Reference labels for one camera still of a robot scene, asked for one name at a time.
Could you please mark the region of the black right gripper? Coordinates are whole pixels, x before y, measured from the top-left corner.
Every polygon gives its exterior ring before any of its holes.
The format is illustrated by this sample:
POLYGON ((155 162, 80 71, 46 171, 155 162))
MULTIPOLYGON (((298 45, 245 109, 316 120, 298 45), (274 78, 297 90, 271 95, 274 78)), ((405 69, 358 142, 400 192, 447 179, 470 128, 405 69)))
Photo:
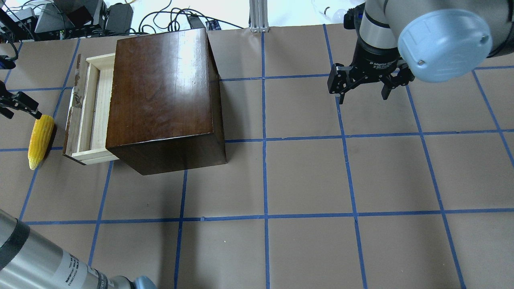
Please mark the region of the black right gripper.
POLYGON ((387 100, 391 91, 414 81, 409 66, 401 64, 397 48, 376 48, 364 42, 357 42, 350 66, 334 63, 327 79, 330 94, 337 95, 339 105, 343 104, 345 94, 360 84, 381 81, 381 96, 387 100))

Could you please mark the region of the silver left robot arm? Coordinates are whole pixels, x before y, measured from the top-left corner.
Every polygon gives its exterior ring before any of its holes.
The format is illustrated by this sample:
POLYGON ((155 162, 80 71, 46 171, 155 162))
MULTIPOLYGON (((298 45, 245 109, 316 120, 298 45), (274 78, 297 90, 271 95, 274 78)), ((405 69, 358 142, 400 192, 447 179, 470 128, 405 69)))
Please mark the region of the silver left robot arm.
POLYGON ((4 289, 155 289, 146 276, 107 277, 1 210, 1 287, 4 289))

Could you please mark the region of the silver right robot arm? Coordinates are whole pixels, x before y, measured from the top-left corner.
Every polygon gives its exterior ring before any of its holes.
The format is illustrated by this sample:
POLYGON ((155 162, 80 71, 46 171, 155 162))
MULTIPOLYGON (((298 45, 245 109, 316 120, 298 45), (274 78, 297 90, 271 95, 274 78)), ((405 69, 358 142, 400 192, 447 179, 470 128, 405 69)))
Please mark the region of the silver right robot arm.
MULTIPOLYGON (((343 101, 364 83, 383 82, 382 97, 414 77, 438 83, 460 77, 486 57, 501 54, 513 33, 502 35, 497 9, 507 2, 367 1, 349 11, 358 35, 350 66, 332 66, 327 89, 343 101)), ((206 122, 220 115, 220 91, 205 27, 126 39, 124 52, 87 59, 88 79, 82 102, 70 113, 90 119, 88 101, 95 96, 92 120, 150 123, 206 122)))

